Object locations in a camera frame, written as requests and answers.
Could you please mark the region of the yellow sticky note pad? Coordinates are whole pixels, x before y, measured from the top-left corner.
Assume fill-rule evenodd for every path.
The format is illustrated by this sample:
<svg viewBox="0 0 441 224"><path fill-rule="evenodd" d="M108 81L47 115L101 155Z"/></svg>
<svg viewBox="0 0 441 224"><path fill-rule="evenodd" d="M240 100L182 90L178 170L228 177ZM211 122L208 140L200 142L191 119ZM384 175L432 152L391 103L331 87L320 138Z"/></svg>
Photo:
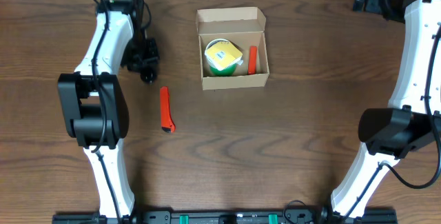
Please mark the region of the yellow sticky note pad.
<svg viewBox="0 0 441 224"><path fill-rule="evenodd" d="M238 63L243 57L243 53L227 39L216 39L210 42L204 55L208 63L217 70L224 70Z"/></svg>

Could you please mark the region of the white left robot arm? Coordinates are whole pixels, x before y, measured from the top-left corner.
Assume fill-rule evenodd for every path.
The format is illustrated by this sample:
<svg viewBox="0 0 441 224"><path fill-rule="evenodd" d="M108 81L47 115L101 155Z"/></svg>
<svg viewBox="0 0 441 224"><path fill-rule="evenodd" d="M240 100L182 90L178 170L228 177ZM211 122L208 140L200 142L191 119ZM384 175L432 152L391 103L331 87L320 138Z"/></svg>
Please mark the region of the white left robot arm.
<svg viewBox="0 0 441 224"><path fill-rule="evenodd" d="M96 30L82 62L59 76L57 87L67 133L83 148L99 191L91 216L54 216L54 223L141 223L123 155L130 124L118 79L120 68L153 83L160 55L147 36L144 0L103 0L96 6Z"/></svg>

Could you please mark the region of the red utility knife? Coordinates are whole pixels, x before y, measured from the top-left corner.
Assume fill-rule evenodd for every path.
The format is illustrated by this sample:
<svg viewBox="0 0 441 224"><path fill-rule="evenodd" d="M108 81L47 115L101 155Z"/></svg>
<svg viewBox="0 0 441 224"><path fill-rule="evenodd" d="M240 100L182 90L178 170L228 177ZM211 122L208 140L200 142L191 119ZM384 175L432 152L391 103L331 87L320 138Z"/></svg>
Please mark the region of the red utility knife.
<svg viewBox="0 0 441 224"><path fill-rule="evenodd" d="M176 126L170 112L170 93L167 86L163 86L160 89L160 104L161 128L164 132L173 133L176 130Z"/></svg>

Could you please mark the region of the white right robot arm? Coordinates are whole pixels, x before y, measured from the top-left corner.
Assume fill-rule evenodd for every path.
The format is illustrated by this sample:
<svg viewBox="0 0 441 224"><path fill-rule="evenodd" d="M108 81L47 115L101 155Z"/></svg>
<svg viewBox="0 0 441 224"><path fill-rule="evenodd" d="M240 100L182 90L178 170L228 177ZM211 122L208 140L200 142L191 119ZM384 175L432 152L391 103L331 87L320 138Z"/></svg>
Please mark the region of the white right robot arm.
<svg viewBox="0 0 441 224"><path fill-rule="evenodd" d="M410 152L430 143L440 147L440 0L354 0L353 11L404 24L400 71L387 107L363 112L358 153L318 220L392 223L394 212L366 209L388 173L411 189L427 188L440 178L437 167L428 182L416 185L394 168Z"/></svg>

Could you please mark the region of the black correction tape dispenser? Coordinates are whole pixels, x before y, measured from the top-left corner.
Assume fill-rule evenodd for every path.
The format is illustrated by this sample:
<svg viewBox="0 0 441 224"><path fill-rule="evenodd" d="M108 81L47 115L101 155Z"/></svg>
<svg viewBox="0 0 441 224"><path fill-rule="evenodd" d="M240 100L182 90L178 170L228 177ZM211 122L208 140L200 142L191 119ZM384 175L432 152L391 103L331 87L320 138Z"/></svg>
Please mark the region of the black correction tape dispenser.
<svg viewBox="0 0 441 224"><path fill-rule="evenodd" d="M140 72L140 78L144 83L152 84L157 79L157 71L152 67L144 68Z"/></svg>

